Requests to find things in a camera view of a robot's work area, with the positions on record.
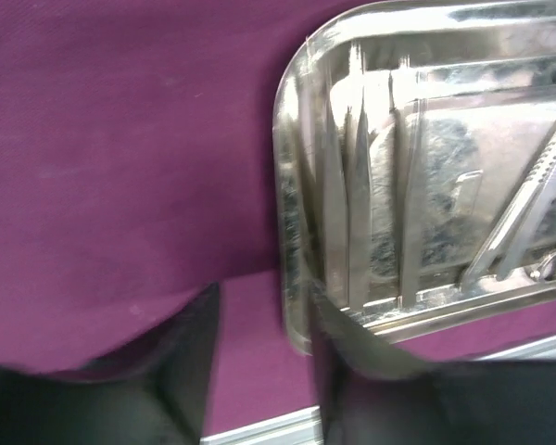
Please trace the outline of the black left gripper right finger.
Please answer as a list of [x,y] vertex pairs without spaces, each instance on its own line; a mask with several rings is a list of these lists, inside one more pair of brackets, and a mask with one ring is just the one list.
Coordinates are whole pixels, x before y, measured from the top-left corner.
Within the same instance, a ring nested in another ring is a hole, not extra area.
[[556,360],[431,362],[308,286],[325,444],[556,444]]

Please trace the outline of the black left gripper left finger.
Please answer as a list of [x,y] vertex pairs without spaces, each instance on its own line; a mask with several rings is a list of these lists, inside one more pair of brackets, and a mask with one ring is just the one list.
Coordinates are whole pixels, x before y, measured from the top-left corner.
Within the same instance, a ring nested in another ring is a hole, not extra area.
[[74,370],[0,365],[0,444],[197,444],[220,320],[210,284],[121,347]]

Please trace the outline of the steel surgical scissors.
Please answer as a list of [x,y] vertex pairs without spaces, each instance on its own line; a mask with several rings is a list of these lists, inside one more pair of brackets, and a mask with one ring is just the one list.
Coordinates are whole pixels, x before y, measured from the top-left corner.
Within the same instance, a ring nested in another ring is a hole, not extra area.
[[500,253],[504,256],[497,268],[496,278],[499,281],[506,279],[520,264],[555,198],[556,123],[507,208],[465,271],[461,286],[472,286]]

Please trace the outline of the purple surgical cloth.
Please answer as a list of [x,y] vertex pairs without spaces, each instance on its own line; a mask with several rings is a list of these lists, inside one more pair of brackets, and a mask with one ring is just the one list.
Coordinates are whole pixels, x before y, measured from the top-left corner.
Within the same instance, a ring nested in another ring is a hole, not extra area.
[[219,279],[208,430],[308,408],[281,327],[271,107],[349,1],[0,1],[0,362],[56,370]]

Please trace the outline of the stainless steel instrument tray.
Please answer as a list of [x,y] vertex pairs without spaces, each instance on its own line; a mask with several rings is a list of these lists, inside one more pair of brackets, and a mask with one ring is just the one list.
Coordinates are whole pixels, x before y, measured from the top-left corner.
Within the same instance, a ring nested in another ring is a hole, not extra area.
[[[417,303],[399,306],[389,75],[420,75],[414,113]],[[461,280],[556,123],[556,1],[383,1],[311,33],[287,65],[273,109],[284,324],[309,347],[308,286],[325,283],[323,141],[331,99],[347,193],[365,91],[372,180],[369,294],[341,308],[403,341],[556,299],[556,198],[518,267],[499,281],[500,253]]]

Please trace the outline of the pointed steel tweezers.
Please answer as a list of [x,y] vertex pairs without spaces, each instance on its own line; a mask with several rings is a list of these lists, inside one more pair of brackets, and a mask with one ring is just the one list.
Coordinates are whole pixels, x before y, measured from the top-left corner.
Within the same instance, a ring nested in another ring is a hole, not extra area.
[[342,153],[331,99],[325,98],[323,141],[323,243],[325,283],[339,308],[349,306],[348,210]]

